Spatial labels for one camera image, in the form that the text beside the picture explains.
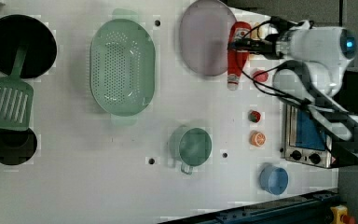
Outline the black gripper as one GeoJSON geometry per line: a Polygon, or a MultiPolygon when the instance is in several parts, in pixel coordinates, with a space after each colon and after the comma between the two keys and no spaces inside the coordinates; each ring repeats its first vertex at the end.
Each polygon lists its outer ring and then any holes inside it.
{"type": "Polygon", "coordinates": [[[268,60],[279,60],[282,55],[277,51],[277,41],[275,36],[268,36],[266,39],[257,40],[256,43],[251,38],[238,39],[229,42],[227,47],[236,51],[254,51],[256,54],[264,56],[268,60]]]}

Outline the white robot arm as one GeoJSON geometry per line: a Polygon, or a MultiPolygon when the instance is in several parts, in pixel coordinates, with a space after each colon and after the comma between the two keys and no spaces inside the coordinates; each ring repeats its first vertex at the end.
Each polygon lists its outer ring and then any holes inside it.
{"type": "Polygon", "coordinates": [[[342,27],[314,27],[310,21],[273,17],[267,23],[276,32],[258,40],[249,36],[251,30],[234,28],[227,48],[281,60],[273,68],[268,94],[308,114],[331,138],[328,152],[338,165],[358,165],[358,116],[333,99],[356,54],[354,35],[342,27]]]}

